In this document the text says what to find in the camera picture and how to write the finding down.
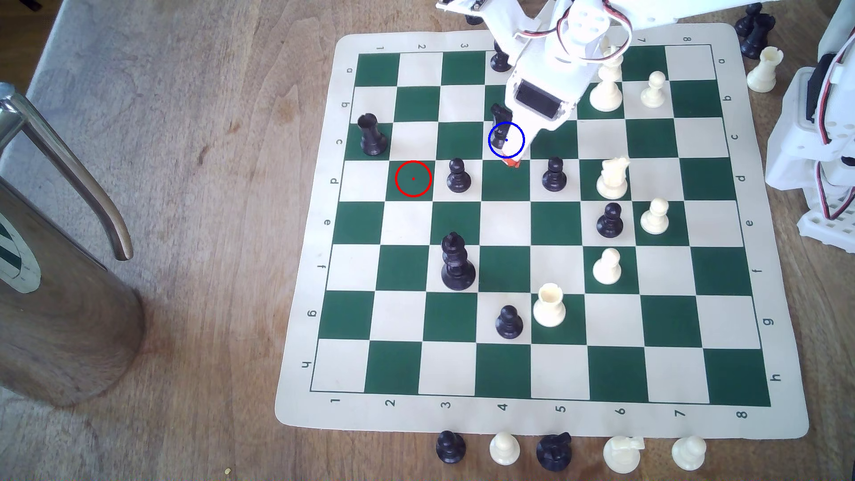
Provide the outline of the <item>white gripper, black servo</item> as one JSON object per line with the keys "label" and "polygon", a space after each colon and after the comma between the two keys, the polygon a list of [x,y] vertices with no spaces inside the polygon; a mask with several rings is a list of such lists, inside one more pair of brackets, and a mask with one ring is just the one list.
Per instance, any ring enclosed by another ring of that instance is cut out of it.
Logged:
{"label": "white gripper, black servo", "polygon": [[596,72],[595,63],[557,59],[543,48],[520,54],[507,82],[505,106],[512,113],[506,135],[506,165],[518,168],[540,130],[556,130],[573,114]]}

